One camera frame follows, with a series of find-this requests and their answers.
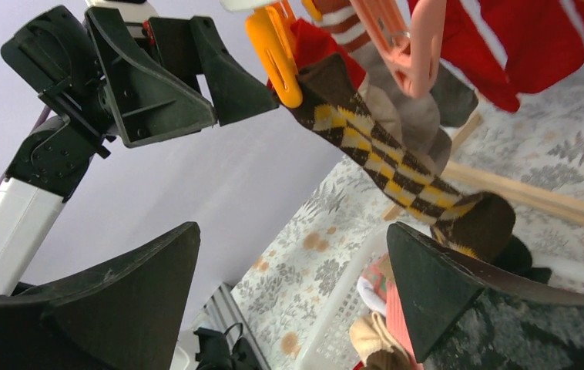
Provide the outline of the white laundry basket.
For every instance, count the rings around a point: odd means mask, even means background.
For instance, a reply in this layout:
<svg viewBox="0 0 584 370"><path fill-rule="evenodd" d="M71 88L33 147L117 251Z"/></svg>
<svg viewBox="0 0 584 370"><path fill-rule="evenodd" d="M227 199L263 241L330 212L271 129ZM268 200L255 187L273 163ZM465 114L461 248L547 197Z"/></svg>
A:
<svg viewBox="0 0 584 370"><path fill-rule="evenodd" d="M387 253L388 226L376 227L361 243L308 330L292 369L352 369L359 361L348 331L359 317L385 312L383 277L375 272L370 282L362 274ZM584 263L537 252L533 259L536 266L552 270L552 286L584 294Z"/></svg>

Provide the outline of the pink clothespin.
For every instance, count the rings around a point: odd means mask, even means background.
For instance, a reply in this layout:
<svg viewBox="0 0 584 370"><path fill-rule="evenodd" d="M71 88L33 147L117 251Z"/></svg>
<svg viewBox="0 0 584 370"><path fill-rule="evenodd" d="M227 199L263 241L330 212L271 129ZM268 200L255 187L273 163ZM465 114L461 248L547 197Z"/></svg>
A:
<svg viewBox="0 0 584 370"><path fill-rule="evenodd" d="M351 5L398 88L411 98L427 95L440 64L447 2L416 2L409 22L393 0L353 0Z"/></svg>

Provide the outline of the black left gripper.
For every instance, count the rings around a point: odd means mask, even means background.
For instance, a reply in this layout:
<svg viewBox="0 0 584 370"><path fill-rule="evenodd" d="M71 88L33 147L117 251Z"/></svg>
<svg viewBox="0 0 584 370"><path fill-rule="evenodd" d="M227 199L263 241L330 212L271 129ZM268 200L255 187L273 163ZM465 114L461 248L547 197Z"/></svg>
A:
<svg viewBox="0 0 584 370"><path fill-rule="evenodd" d="M108 136L135 148L277 108L230 54L212 18L124 21L94 6L78 21L57 6L19 29L3 60L55 114L27 144L33 159L108 156Z"/></svg>

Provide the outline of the orange white striped sock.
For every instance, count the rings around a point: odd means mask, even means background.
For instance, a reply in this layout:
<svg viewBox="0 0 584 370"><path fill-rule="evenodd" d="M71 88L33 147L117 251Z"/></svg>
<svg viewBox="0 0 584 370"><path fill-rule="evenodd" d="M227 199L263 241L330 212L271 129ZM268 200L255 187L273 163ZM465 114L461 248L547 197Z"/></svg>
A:
<svg viewBox="0 0 584 370"><path fill-rule="evenodd" d="M348 0L318 0L312 3L321 15L321 19L314 23L329 32L348 52L353 52L371 41Z"/></svg>

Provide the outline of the beige sock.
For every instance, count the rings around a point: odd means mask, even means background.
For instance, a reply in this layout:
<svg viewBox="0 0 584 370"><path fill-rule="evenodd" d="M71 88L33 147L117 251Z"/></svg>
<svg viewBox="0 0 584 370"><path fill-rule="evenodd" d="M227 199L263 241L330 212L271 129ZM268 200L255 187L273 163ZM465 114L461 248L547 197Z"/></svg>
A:
<svg viewBox="0 0 584 370"><path fill-rule="evenodd" d="M407 351L387 330L386 321L378 312L356 320L349 336L361 360L361 369L412 369Z"/></svg>

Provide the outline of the wooden drying rack frame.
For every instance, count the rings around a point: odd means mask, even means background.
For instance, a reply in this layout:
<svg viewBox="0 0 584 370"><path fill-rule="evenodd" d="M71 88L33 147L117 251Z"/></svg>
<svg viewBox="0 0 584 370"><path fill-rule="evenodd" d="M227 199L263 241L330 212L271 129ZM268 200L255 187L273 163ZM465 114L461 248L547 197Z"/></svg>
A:
<svg viewBox="0 0 584 370"><path fill-rule="evenodd" d="M448 133L448 179L584 227L584 112L477 111Z"/></svg>

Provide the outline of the grey sock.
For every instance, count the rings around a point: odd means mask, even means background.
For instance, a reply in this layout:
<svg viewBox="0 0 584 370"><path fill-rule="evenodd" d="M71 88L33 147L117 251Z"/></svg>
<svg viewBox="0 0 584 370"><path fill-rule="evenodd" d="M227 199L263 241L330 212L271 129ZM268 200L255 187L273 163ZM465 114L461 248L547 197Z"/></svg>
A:
<svg viewBox="0 0 584 370"><path fill-rule="evenodd" d="M451 137L443 128L466 123L478 106L475 92L449 69L439 66L430 93L411 98L398 88L372 43L350 56L367 73L357 90L374 120L429 170L442 173L451 155Z"/></svg>

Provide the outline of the orange clothespin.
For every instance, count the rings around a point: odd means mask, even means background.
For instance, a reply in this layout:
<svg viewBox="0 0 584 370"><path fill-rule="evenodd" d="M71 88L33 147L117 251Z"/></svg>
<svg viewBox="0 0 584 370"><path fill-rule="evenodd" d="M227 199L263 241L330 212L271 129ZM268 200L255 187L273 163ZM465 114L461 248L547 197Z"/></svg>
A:
<svg viewBox="0 0 584 370"><path fill-rule="evenodd" d="M245 21L247 35L270 84L288 108L297 108L303 101L294 60L296 40L291 31L295 22L296 17L287 1L256 8Z"/></svg>

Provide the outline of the brown yellow argyle sock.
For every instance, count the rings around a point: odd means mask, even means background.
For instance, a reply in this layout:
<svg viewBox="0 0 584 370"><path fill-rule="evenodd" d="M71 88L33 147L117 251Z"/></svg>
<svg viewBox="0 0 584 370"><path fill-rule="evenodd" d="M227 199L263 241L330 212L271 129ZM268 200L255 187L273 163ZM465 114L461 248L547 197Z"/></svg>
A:
<svg viewBox="0 0 584 370"><path fill-rule="evenodd" d="M303 128L351 158L376 186L444 247L493 262L507 248L515 211L496 193L462 193L420 162L377 122L334 53L301 69L302 104L290 110Z"/></svg>

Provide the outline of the pink sock in basket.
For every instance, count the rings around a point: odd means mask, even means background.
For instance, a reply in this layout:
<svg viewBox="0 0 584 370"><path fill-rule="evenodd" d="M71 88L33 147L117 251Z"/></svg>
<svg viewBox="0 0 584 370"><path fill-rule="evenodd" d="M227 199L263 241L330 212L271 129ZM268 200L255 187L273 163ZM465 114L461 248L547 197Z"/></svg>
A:
<svg viewBox="0 0 584 370"><path fill-rule="evenodd" d="M384 254L367 266L358 278L356 287L365 305L385 318L387 330L407 351L412 369L423 369L424 366L416 361L412 348L389 254Z"/></svg>

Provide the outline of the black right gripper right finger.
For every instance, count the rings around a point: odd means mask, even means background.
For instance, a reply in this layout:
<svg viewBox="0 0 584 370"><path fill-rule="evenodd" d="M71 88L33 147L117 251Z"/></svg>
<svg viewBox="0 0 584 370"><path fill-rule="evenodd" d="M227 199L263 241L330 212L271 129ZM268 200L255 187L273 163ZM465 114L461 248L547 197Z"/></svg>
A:
<svg viewBox="0 0 584 370"><path fill-rule="evenodd" d="M403 224L388 252L422 364L584 364L584 294L449 250Z"/></svg>

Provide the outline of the red sock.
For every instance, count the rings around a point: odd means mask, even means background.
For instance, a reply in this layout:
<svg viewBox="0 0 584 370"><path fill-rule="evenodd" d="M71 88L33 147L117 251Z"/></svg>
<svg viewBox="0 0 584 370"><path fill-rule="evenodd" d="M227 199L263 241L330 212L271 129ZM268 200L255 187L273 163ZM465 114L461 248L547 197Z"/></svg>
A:
<svg viewBox="0 0 584 370"><path fill-rule="evenodd" d="M490 103L513 113L521 94L540 93L584 65L584 1L566 10L561 1L446 1L441 61L449 62ZM305 2L311 21L297 20L297 70L333 53L344 56L355 82L367 74Z"/></svg>

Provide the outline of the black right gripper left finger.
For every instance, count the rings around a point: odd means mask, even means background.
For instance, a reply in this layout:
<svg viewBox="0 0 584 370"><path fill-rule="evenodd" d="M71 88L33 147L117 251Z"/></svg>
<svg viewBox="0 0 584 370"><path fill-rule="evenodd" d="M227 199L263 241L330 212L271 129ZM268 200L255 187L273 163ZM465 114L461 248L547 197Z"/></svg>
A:
<svg viewBox="0 0 584 370"><path fill-rule="evenodd" d="M0 295L0 369L168 369L200 249L186 222L132 251Z"/></svg>

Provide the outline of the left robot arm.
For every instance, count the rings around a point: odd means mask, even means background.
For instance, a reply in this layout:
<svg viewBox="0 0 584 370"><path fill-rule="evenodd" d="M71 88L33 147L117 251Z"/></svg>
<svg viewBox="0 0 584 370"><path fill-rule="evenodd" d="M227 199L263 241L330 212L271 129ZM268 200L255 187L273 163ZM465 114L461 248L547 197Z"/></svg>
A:
<svg viewBox="0 0 584 370"><path fill-rule="evenodd" d="M47 108L0 182L0 295L11 294L105 142L129 148L277 108L207 16L164 18L146 1L65 6L22 26L4 61Z"/></svg>

